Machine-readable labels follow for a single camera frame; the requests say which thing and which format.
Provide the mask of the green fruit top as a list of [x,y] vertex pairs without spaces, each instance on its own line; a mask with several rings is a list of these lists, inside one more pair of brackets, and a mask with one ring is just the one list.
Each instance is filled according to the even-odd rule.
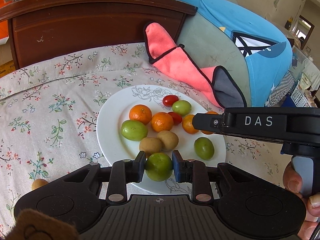
[[207,137],[200,137],[194,142],[194,151],[201,159],[210,160],[215,153],[215,148]]

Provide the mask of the green fruit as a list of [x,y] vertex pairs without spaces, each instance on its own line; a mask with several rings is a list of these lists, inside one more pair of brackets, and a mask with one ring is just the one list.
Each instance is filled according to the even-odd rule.
[[148,135],[148,128],[140,121],[126,120],[120,129],[121,135],[127,140],[141,141]]
[[200,137],[194,142],[194,151],[201,159],[210,160],[215,153],[215,148],[207,137]]
[[165,153],[159,152],[149,156],[145,163],[147,176],[153,181],[165,181],[172,175],[173,163]]

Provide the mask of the green fruit oval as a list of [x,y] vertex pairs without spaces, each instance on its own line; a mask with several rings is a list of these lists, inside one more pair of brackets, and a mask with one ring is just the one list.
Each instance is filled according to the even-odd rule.
[[180,116],[188,115],[191,112],[192,106],[186,100],[178,100],[172,105],[172,111]]

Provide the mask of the red cherry tomato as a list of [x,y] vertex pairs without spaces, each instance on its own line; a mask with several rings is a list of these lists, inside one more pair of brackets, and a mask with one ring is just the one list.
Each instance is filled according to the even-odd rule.
[[163,105],[166,107],[172,107],[175,102],[179,100],[179,97],[176,95],[167,95],[163,98]]
[[172,117],[175,126],[179,125],[183,120],[183,118],[175,112],[169,112],[168,114]]

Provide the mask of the brown longan with stem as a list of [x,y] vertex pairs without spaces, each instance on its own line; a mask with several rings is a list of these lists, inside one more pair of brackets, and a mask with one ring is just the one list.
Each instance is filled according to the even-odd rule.
[[146,137],[139,143],[139,150],[144,151],[146,158],[162,150],[162,142],[158,138]]

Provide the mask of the lone orange tangerine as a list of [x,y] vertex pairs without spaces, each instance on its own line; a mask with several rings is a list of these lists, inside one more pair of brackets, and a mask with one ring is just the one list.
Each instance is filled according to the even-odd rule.
[[129,119],[147,125],[152,119],[152,111],[146,105],[135,105],[129,111]]

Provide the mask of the pink grey cloth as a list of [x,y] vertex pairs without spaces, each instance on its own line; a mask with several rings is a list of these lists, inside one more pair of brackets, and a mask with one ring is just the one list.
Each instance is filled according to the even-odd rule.
[[161,73],[200,91],[216,107],[247,106],[241,89],[225,67],[201,69],[185,51],[184,45],[177,45],[159,23],[146,25],[144,38],[149,63]]

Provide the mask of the blue green plush cushion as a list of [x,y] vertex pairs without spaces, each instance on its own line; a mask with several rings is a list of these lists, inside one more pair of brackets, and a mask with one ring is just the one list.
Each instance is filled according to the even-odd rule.
[[203,70],[223,66],[251,107],[271,107],[286,94],[280,83],[292,60],[286,36],[236,0],[178,0],[197,12],[185,20],[178,43]]

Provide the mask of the brown plush toy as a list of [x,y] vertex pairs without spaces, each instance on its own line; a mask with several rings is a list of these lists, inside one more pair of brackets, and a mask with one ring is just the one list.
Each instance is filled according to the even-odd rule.
[[22,210],[13,228],[1,239],[80,239],[76,228],[33,209]]

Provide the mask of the cardboard box yellow label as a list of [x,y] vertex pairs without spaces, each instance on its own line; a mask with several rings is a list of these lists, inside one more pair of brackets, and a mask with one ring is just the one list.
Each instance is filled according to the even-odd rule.
[[14,72],[16,70],[16,67],[14,65],[14,61],[11,60],[7,63],[4,63],[0,66],[0,78]]

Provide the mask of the dark wooden cabinet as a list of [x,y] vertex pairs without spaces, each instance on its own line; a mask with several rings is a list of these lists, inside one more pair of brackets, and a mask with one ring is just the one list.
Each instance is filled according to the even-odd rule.
[[1,8],[16,68],[76,51],[144,41],[149,22],[178,39],[196,7],[177,0],[17,0]]

